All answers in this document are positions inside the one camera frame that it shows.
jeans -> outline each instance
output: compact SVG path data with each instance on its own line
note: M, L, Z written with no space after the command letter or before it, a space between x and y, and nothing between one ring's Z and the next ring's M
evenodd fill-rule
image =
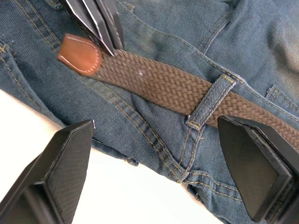
M213 83L190 116L59 62L64 34L85 34L57 0L1 2L0 88L61 126L94 119L94 148L188 183L226 224L253 223L218 129L205 121L232 91L299 130L299 2L127 0L117 6L126 51Z

brown braided belt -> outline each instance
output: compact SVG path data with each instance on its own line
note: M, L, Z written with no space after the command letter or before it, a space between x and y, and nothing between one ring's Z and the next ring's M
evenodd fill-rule
M116 57L101 53L90 40L66 35L58 59L81 75L120 86L167 109L190 115L212 84L189 73L118 50ZM299 152L299 132L270 112L229 92L209 118L230 115L275 128Z

denim belt loop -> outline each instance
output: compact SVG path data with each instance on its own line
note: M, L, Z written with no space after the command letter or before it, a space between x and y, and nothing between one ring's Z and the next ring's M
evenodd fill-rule
M204 124L235 84L235 80L222 74L208 90L202 101L185 123L189 127L201 131Z

white table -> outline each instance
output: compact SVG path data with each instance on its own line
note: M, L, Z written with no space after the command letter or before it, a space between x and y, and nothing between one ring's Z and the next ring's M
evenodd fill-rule
M0 90L0 200L61 129ZM220 224L179 185L92 149L73 224Z

brown leather tab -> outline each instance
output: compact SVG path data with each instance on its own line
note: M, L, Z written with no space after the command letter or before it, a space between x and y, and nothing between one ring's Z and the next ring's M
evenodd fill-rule
M92 76L102 63L102 53L92 41L71 34L64 36L57 58L84 76Z

